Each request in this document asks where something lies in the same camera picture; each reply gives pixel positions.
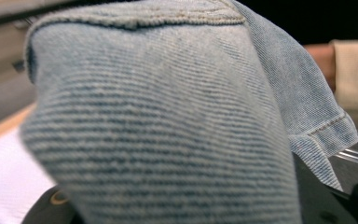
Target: denim fabric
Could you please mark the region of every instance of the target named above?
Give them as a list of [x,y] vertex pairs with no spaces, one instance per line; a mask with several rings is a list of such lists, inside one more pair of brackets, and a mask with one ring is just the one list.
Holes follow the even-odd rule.
[[[84,7],[30,31],[38,104],[22,138],[86,222],[300,222],[289,146],[326,160],[351,120],[332,123],[343,112],[296,43],[234,4]],[[283,43],[266,52],[257,32]]]

